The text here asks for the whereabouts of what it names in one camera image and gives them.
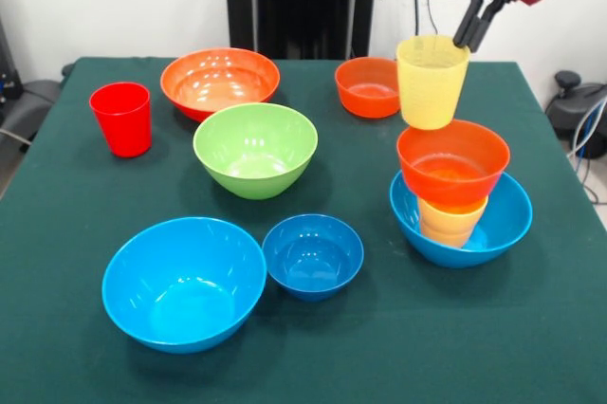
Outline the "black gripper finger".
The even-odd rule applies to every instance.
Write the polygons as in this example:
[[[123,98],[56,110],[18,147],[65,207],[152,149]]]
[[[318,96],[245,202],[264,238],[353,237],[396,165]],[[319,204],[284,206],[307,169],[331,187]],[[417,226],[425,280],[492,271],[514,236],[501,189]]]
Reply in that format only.
[[[505,4],[509,3],[510,0],[484,0],[484,5],[481,9],[482,15],[482,41],[487,34],[488,28],[491,25],[495,15],[504,7]],[[479,47],[469,47],[471,52],[476,52]]]
[[[484,0],[470,0],[466,13],[455,32],[453,44],[457,47],[479,47],[482,41],[481,9]]]

